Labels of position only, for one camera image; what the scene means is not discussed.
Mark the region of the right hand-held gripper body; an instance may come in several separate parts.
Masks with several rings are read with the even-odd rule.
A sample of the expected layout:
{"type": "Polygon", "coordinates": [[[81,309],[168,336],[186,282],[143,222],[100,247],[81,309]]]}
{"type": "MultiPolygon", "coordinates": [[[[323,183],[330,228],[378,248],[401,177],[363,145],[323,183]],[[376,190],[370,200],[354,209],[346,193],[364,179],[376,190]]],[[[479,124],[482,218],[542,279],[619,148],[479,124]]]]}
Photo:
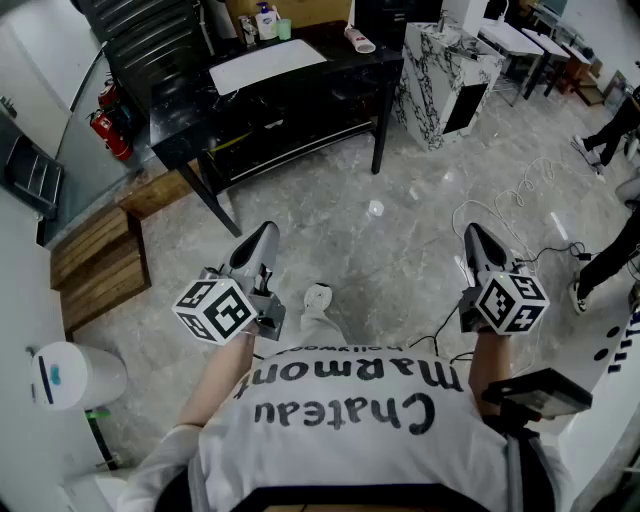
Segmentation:
{"type": "Polygon", "coordinates": [[[531,331],[549,307],[549,298],[535,276],[504,271],[481,272],[481,284],[467,288],[459,301],[460,329],[477,331],[488,325],[499,335],[531,331]]]}

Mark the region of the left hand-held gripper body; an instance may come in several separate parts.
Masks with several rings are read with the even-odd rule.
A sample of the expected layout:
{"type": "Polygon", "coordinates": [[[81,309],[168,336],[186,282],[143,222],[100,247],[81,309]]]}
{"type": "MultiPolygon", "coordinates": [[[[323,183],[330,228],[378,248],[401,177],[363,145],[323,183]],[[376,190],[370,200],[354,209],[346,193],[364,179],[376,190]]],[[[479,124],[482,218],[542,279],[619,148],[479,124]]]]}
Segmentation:
{"type": "Polygon", "coordinates": [[[286,308],[268,289],[271,271],[255,274],[219,272],[205,268],[191,281],[172,306],[173,313],[199,340],[225,345],[240,333],[251,332],[277,341],[286,308]]]}

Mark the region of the white pink pump bottle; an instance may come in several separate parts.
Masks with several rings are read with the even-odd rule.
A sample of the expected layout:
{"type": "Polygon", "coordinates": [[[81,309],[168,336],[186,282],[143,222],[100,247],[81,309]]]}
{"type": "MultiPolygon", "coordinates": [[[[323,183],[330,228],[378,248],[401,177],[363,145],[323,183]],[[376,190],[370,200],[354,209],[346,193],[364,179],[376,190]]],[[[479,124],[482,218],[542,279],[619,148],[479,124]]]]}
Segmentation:
{"type": "Polygon", "coordinates": [[[376,50],[376,45],[352,26],[345,28],[344,35],[360,54],[370,54],[376,50]]]}

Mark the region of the person's left forearm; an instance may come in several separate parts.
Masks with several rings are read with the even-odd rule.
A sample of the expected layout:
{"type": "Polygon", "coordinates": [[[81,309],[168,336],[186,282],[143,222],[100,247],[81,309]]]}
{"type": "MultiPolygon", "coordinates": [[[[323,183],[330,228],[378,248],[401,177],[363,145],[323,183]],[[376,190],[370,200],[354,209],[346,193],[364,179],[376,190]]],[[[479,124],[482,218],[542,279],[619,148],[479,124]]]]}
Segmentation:
{"type": "Polygon", "coordinates": [[[177,424],[204,427],[250,370],[258,326],[251,322],[209,359],[177,424]]]}

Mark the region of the person's right forearm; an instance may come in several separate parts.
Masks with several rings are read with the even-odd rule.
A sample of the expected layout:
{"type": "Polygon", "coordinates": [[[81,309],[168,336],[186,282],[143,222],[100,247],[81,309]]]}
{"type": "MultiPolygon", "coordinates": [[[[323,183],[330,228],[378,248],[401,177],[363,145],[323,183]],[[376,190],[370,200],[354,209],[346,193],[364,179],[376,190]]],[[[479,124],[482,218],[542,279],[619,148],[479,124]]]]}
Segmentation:
{"type": "Polygon", "coordinates": [[[482,401],[482,394],[490,384],[510,377],[510,337],[479,331],[468,378],[476,401],[482,401]]]}

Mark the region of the person's gray trouser leg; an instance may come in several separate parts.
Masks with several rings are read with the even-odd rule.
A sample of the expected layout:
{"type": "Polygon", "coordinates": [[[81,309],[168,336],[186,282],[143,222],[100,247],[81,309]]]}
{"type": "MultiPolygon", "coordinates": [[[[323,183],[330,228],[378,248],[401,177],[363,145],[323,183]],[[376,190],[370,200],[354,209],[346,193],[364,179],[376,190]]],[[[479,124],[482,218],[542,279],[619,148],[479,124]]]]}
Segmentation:
{"type": "Polygon", "coordinates": [[[299,345],[319,348],[346,347],[347,343],[340,327],[317,307],[306,307],[301,316],[299,345]]]}

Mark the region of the black chest-mounted device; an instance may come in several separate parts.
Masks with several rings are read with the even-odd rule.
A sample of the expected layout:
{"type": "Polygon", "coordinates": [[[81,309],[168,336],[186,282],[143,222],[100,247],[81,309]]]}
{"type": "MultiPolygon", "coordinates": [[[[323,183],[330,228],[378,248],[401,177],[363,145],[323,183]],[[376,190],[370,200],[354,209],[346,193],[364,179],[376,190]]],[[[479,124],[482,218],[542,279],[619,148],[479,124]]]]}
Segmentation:
{"type": "Polygon", "coordinates": [[[493,382],[482,399],[527,421],[575,415],[593,402],[590,392],[552,368],[493,382]]]}

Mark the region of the black marble vanity table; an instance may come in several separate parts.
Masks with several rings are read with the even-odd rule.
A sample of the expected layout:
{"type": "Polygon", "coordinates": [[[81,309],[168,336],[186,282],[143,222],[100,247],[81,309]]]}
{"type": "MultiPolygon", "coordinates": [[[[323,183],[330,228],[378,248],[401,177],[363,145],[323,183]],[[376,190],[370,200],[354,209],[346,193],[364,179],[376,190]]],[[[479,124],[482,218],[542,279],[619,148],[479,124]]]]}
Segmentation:
{"type": "Polygon", "coordinates": [[[286,41],[231,53],[154,87],[151,147],[178,171],[235,237],[240,228],[221,207],[220,193],[284,163],[370,132],[371,172],[380,171],[401,54],[378,43],[358,53],[343,21],[297,28],[290,40],[307,42],[327,61],[220,95],[209,70],[236,57],[286,41]]]}

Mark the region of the white round trash bin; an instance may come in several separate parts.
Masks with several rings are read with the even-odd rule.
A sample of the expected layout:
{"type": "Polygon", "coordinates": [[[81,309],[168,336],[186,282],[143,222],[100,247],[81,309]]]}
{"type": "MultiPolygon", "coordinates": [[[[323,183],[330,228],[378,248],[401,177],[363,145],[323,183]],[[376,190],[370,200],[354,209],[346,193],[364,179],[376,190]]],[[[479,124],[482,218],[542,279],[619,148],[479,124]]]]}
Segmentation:
{"type": "Polygon", "coordinates": [[[91,410],[117,400],[128,375],[115,355],[94,347],[60,341],[32,358],[32,397],[49,411],[91,410]]]}

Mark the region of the white marble-patterned cabinet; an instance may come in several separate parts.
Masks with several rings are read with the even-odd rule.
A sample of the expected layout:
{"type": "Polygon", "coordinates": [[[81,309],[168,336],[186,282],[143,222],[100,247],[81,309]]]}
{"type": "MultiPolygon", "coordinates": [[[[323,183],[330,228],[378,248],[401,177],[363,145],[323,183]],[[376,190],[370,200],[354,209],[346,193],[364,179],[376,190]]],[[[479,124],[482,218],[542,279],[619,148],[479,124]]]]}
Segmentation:
{"type": "Polygon", "coordinates": [[[449,24],[409,23],[392,112],[426,151],[470,134],[505,57],[449,24]]]}

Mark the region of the white sink basin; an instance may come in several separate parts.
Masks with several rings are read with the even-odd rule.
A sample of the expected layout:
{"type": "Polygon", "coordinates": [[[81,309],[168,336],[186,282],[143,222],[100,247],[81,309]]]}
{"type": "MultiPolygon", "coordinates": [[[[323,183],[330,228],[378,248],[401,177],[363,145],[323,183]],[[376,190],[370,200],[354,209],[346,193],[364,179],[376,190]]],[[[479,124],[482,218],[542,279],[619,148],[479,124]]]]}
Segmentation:
{"type": "Polygon", "coordinates": [[[295,39],[251,51],[209,70],[220,95],[304,67],[326,62],[327,59],[307,42],[295,39]]]}

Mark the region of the person's white printed shirt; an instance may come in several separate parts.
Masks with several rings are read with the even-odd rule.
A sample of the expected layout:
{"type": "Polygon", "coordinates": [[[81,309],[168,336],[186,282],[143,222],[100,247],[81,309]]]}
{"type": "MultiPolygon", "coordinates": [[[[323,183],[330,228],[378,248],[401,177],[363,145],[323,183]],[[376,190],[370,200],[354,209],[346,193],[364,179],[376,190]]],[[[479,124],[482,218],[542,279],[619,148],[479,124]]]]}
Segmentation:
{"type": "Polygon", "coordinates": [[[252,361],[204,427],[171,429],[117,512],[342,503],[509,512],[500,409],[440,359],[399,347],[295,347],[252,361]]]}

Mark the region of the white soap dispenser blue pump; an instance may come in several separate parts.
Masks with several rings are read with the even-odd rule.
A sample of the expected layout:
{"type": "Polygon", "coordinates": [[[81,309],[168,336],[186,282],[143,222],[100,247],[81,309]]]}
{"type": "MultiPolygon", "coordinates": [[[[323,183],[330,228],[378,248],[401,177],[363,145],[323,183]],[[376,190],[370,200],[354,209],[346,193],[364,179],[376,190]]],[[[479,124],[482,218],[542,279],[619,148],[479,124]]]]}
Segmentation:
{"type": "Polygon", "coordinates": [[[278,12],[275,7],[270,7],[267,1],[257,3],[259,12],[255,15],[256,26],[261,41],[270,41],[278,37],[277,21],[278,12]]]}

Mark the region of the large cardboard box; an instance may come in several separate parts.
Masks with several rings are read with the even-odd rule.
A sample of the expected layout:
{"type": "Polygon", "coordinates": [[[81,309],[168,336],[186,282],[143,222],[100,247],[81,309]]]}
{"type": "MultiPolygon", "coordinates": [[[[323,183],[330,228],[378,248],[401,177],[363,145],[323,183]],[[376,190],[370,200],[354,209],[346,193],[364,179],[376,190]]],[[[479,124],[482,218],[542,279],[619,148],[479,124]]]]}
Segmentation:
{"type": "Polygon", "coordinates": [[[226,0],[234,21],[240,15],[258,13],[258,2],[275,6],[284,19],[290,19],[294,27],[305,27],[325,22],[347,21],[351,0],[226,0]]]}

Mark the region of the green-handled brush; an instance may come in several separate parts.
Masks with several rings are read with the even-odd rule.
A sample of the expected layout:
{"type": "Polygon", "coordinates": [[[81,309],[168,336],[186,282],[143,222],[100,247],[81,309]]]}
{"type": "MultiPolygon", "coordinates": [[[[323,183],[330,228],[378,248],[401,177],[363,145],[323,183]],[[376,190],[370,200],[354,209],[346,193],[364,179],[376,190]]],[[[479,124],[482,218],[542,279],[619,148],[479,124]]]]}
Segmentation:
{"type": "Polygon", "coordinates": [[[100,454],[104,459],[104,462],[100,463],[99,467],[106,467],[110,471],[115,471],[119,469],[119,458],[117,454],[108,447],[99,426],[99,420],[107,418],[109,416],[110,412],[106,409],[97,408],[85,411],[85,418],[91,429],[100,454]]]}

